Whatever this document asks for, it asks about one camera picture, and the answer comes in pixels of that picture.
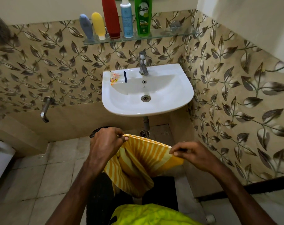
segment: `wall faucet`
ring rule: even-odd
[[[151,60],[151,57],[146,55],[146,51],[143,50],[139,53],[140,55],[140,74],[147,76],[148,75],[148,70],[146,66],[146,57],[148,57]]]
[[[41,112],[40,116],[45,123],[48,123],[49,119],[46,117],[46,112],[47,112],[50,105],[55,104],[55,100],[52,97],[46,96],[46,97],[44,97],[44,102],[45,102],[45,104],[42,107],[42,112]]]

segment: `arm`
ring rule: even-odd
[[[128,137],[122,136],[123,134],[121,129],[114,127],[102,128],[95,134],[91,139],[88,158],[46,225],[80,224],[94,179],[128,140]]]
[[[200,142],[181,142],[170,152],[186,159],[198,169],[209,172],[220,183],[241,224],[276,224],[241,185],[234,173]]]

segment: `yellow bottle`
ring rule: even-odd
[[[92,23],[99,40],[105,40],[105,24],[102,16],[99,13],[95,12],[92,14]]]

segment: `red bottle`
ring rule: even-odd
[[[120,38],[120,24],[115,0],[102,0],[107,31],[111,39]]]

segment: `small packet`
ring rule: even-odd
[[[117,83],[125,83],[124,75],[120,75],[114,72],[111,72],[110,80],[111,80],[111,85],[117,84]]]

